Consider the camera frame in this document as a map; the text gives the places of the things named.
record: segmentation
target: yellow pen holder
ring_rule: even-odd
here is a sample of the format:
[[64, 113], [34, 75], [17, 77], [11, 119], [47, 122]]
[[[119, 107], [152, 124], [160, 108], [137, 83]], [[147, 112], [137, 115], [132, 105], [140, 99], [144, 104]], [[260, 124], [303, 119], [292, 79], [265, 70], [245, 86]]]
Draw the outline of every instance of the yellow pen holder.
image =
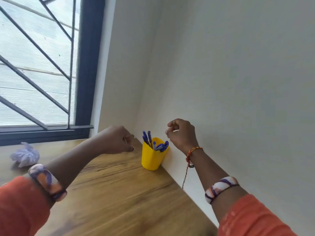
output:
[[[161, 143], [164, 144], [159, 138], [152, 138], [152, 141], [155, 141], [156, 145]], [[168, 150], [169, 147], [163, 152], [153, 151], [153, 149], [144, 142], [142, 145], [142, 166], [147, 170], [156, 170], [160, 166]]]

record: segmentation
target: window frame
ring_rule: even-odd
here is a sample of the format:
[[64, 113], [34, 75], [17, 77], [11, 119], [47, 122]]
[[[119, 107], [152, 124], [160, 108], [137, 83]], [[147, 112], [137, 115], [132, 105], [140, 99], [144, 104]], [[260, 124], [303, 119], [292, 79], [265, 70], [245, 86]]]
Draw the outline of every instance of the window frame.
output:
[[93, 126], [80, 126], [88, 126], [91, 122], [104, 8], [105, 0], [81, 0], [75, 125], [70, 129], [54, 126], [50, 127], [51, 131], [43, 131], [38, 126], [0, 127], [0, 146], [89, 138]]

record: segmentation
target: wooden desk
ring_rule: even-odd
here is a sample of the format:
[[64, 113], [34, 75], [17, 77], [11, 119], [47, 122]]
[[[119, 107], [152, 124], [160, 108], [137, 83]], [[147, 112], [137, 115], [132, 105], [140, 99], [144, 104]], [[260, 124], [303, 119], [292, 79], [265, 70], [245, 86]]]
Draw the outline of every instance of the wooden desk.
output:
[[[32, 144], [41, 163], [82, 140]], [[216, 227], [160, 167], [141, 166], [141, 143], [135, 151], [101, 155], [91, 161], [54, 205], [36, 236], [61, 235], [216, 235]], [[20, 146], [0, 147], [0, 183], [27, 169], [17, 169], [9, 155]]]

